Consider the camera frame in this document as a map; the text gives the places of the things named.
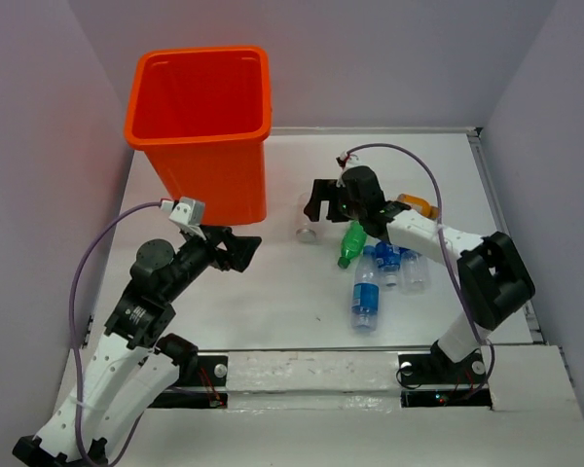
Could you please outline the long blue label water bottle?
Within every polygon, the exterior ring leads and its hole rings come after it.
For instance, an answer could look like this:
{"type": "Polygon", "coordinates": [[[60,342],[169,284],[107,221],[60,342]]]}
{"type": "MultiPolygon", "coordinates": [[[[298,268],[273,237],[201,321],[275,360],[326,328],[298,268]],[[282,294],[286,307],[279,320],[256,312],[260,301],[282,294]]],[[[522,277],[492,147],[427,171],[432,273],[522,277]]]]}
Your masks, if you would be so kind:
{"type": "Polygon", "coordinates": [[[357,264],[351,296],[351,327],[360,332],[374,332],[378,326],[380,285],[375,247],[363,248],[357,264]]]}

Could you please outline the clear unlabelled water bottle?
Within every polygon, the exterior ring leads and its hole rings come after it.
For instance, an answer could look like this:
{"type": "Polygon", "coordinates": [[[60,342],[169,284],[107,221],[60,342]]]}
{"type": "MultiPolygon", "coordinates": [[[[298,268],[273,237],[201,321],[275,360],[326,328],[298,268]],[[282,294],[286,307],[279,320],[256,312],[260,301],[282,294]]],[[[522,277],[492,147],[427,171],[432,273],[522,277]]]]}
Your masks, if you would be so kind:
{"type": "Polygon", "coordinates": [[[425,258],[418,252],[401,248],[401,288],[405,293],[422,293],[426,289],[428,272],[425,258]]]}

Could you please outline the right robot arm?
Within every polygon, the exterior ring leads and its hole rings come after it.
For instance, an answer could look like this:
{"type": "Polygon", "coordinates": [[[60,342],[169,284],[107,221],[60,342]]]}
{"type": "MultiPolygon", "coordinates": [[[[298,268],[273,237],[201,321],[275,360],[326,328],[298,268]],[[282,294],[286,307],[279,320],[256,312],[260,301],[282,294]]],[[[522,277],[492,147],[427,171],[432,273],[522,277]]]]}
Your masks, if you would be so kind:
{"type": "Polygon", "coordinates": [[[304,208],[313,222],[326,202],[326,219],[357,221],[375,239],[407,248],[443,265],[456,277],[464,311],[432,346],[424,363],[438,380],[450,381],[464,360],[535,294],[535,286],[512,238],[502,232],[465,233],[420,214],[403,198],[385,198],[376,173],[367,166],[345,170],[336,179],[316,179],[304,208]]]}

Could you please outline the orange bottle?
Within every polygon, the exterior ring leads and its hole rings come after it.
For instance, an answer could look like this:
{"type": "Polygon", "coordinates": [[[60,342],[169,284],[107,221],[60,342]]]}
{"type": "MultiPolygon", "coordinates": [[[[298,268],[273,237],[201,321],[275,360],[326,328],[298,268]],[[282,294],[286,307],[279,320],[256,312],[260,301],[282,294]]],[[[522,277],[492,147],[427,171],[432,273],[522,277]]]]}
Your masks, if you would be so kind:
{"type": "Polygon", "coordinates": [[[419,198],[408,194],[400,194],[396,200],[409,205],[412,209],[416,210],[421,216],[431,220],[436,220],[440,214],[439,208],[437,206],[432,205],[424,198],[419,198]]]}

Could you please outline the short blue label water bottle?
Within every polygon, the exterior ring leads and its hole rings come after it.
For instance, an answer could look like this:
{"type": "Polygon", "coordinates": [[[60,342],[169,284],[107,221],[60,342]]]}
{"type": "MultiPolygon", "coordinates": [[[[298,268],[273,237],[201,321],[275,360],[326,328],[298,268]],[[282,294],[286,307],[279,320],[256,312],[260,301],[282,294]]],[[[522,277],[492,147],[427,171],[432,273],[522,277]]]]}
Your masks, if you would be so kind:
{"type": "Polygon", "coordinates": [[[388,288],[396,287],[401,269],[401,252],[398,246],[379,241],[375,245],[376,264],[383,285],[388,288]]]}

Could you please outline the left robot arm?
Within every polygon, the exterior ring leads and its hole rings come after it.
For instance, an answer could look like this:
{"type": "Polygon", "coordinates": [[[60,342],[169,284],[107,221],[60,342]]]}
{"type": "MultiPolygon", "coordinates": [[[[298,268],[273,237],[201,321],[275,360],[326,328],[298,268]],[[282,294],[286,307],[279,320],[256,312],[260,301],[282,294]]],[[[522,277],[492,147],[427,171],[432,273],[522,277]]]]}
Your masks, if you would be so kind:
{"type": "Polygon", "coordinates": [[[165,330],[175,316],[172,303],[208,268],[245,271],[262,239],[211,226],[183,236],[179,249],[164,239],[139,247],[83,378],[37,433],[17,441],[13,455],[19,461],[107,466],[154,400],[194,377],[197,347],[165,330]]]}

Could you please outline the clear plastic jar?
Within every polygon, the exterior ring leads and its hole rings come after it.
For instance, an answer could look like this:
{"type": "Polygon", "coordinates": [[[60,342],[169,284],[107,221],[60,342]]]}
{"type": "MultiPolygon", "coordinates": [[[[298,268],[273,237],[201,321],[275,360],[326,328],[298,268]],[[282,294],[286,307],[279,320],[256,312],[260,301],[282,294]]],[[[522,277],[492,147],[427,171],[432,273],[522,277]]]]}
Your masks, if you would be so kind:
{"type": "Polygon", "coordinates": [[[296,218],[295,218],[295,236],[301,243],[312,244],[318,241],[318,232],[316,223],[312,222],[305,208],[310,201],[310,193],[302,193],[297,200],[296,218]]]}

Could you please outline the green plastic bottle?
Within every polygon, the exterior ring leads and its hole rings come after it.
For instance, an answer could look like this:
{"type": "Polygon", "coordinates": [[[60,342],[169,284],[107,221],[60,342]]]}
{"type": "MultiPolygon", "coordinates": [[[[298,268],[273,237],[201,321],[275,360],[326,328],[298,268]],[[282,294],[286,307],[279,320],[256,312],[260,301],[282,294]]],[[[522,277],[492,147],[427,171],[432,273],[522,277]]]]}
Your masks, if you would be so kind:
{"type": "Polygon", "coordinates": [[[367,234],[364,228],[358,221],[352,221],[341,241],[338,267],[347,269],[352,261],[361,255],[366,241],[367,234]]]}

